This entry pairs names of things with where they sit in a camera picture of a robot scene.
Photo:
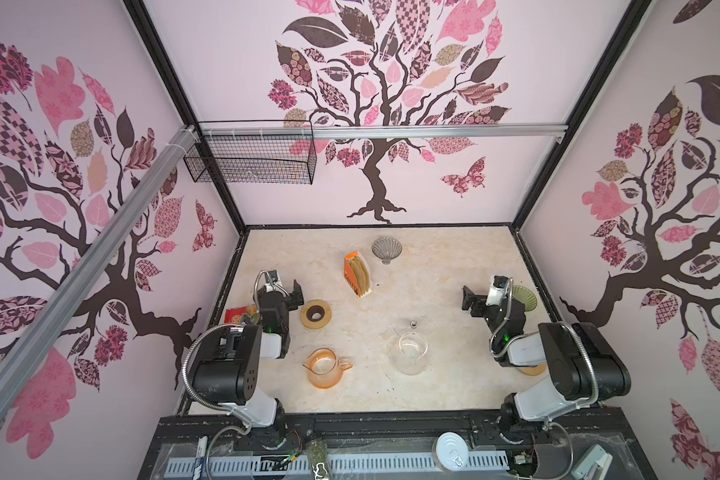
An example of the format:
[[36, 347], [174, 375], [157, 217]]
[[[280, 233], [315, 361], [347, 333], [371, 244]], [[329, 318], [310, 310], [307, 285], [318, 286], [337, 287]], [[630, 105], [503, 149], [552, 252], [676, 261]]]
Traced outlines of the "clear glass carafe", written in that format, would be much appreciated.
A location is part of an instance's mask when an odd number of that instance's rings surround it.
[[393, 341], [389, 356], [400, 373], [416, 376], [428, 366], [428, 351], [429, 343], [419, 331], [419, 322], [411, 320]]

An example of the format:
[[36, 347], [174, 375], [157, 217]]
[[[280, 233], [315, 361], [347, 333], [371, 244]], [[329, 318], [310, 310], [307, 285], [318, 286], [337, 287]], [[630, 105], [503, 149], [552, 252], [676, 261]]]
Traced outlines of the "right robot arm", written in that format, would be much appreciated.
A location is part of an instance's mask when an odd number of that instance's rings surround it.
[[464, 286], [461, 309], [485, 321], [491, 332], [488, 351], [500, 366], [546, 369], [536, 384], [503, 401], [497, 429], [509, 443], [517, 444], [530, 423], [549, 425], [631, 390], [625, 363], [596, 326], [546, 322], [527, 333], [526, 308], [510, 277], [493, 276], [485, 295]]

